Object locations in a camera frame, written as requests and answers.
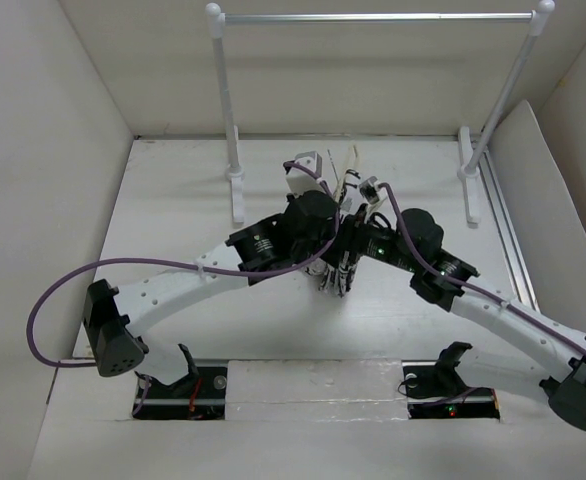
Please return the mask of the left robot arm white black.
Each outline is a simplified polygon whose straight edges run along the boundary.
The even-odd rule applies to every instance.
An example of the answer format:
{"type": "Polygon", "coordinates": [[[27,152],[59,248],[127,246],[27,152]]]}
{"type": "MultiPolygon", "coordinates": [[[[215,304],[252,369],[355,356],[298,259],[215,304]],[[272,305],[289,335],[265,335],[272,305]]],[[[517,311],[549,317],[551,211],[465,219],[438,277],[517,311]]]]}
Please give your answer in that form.
{"type": "Polygon", "coordinates": [[[323,254],[338,230],[337,203],[316,190],[287,201],[284,212],[235,232],[192,264],[133,284],[92,283],[83,324],[99,375],[133,371],[174,396],[189,394],[196,373],[185,343],[164,347],[149,330],[201,301],[301,269],[323,254]]]}

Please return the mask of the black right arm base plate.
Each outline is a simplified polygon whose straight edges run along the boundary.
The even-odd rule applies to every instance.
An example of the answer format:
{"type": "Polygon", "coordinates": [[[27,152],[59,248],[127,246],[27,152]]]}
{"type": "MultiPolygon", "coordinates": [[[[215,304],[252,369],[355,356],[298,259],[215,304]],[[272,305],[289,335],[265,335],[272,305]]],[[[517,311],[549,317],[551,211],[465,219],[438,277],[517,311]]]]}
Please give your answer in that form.
{"type": "Polygon", "coordinates": [[[397,392],[407,400],[410,420],[501,419],[495,391],[466,385],[456,371],[471,348],[453,342],[436,360],[402,362],[397,392]]]}

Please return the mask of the newspaper print trousers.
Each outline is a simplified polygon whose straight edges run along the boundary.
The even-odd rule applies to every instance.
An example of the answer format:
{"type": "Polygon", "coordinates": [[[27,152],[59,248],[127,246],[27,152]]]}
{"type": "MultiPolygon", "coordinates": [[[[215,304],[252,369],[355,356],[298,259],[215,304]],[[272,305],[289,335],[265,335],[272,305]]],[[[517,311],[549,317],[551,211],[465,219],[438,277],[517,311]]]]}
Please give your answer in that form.
{"type": "Polygon", "coordinates": [[[321,257],[321,270],[318,290],[336,297],[344,297],[350,291],[356,267],[350,260],[355,215],[361,206],[361,198],[355,194],[343,193],[339,200],[340,226],[336,239],[329,250],[321,257]]]}

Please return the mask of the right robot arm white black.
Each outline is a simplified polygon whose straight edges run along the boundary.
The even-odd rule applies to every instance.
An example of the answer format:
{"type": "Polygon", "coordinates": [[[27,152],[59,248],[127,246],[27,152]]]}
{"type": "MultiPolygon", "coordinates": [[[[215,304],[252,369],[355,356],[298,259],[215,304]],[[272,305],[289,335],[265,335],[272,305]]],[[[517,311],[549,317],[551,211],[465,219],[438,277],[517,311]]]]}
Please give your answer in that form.
{"type": "Polygon", "coordinates": [[[429,304],[470,320],[522,351],[543,370],[535,387],[551,410],[586,431],[586,333],[509,300],[475,267],[442,247],[430,213],[408,209],[394,227],[346,216],[339,229],[349,263],[363,256],[411,273],[410,286],[429,304]]]}

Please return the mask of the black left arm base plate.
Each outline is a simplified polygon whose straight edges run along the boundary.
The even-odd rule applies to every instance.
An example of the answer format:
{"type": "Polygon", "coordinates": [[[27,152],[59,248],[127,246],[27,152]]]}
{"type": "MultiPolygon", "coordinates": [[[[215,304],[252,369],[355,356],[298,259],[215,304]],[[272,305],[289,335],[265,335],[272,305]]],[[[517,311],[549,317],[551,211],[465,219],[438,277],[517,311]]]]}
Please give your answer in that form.
{"type": "Polygon", "coordinates": [[[177,386],[139,378],[132,417],[136,420],[217,421],[225,419],[228,361],[196,360],[199,377],[177,386]]]}

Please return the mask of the beige wire clothes hanger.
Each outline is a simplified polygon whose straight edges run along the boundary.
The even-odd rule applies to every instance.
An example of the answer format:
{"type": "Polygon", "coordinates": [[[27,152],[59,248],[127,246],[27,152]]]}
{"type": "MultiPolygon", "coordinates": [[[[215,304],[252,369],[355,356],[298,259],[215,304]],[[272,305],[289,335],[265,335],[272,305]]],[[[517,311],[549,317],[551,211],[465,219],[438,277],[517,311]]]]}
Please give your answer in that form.
{"type": "Polygon", "coordinates": [[[359,185],[362,183],[359,150],[355,143],[348,147],[341,172],[338,172],[337,163],[333,159],[331,151],[327,150],[327,153],[336,180],[333,196],[339,204],[342,204],[349,196],[359,192],[359,185]]]}

